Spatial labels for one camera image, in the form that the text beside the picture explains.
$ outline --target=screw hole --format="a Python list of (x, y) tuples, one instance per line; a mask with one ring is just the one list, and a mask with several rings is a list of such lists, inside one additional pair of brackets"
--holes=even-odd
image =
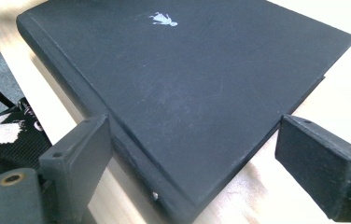
[(55, 152), (54, 154), (53, 154), (53, 158), (59, 158), (59, 157), (61, 157), (63, 154), (61, 153), (61, 152)]
[(21, 182), (22, 180), (24, 179), (24, 174), (23, 173), (14, 173), (14, 174), (10, 174), (10, 175), (7, 175), (6, 177), (4, 177), (0, 184), (2, 186), (12, 186), (12, 185), (15, 185), (19, 182)]

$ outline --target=table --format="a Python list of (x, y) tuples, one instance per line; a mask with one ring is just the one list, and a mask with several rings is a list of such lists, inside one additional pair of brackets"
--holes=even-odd
[[(16, 28), (16, 16), (42, 2), (0, 0), (0, 51), (54, 144), (83, 118)], [(351, 1), (272, 2), (351, 34)], [(351, 49), (294, 115), (351, 143)], [(275, 141), (276, 133), (194, 223), (332, 223), (275, 160)], [(146, 223), (142, 214), (158, 220), (115, 160), (105, 169), (89, 208), (97, 223)]]

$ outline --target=laptop logo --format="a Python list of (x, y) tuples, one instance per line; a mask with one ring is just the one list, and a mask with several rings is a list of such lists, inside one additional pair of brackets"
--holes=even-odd
[(163, 14), (157, 12), (155, 13), (155, 16), (150, 16), (154, 20), (152, 24), (160, 24), (160, 25), (171, 25), (171, 26), (177, 26), (178, 23), (175, 21), (172, 21), (172, 19), (169, 17), (168, 14), (166, 16), (163, 16)]

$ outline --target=white logo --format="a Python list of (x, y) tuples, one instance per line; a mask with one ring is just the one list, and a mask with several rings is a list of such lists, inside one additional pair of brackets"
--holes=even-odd
[(171, 25), (171, 26), (177, 26), (178, 23), (175, 21), (172, 21), (172, 19), (169, 17), (168, 14), (166, 16), (163, 16), (163, 14), (157, 12), (155, 13), (156, 16), (150, 16), (154, 20), (152, 24), (160, 24), (160, 25)]

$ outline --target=table surface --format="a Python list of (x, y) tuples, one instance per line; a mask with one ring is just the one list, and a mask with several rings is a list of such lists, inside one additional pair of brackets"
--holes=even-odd
[[(16, 28), (17, 15), (42, 2), (0, 0), (0, 51), (54, 144), (83, 118)], [(351, 34), (349, 0), (272, 2)], [(294, 115), (351, 143), (351, 48)], [(275, 141), (276, 133), (194, 223), (332, 222), (274, 158)], [(135, 202), (144, 209), (137, 209)], [(97, 223), (146, 223), (142, 213), (156, 220), (153, 208), (115, 160), (105, 169), (89, 208)]]

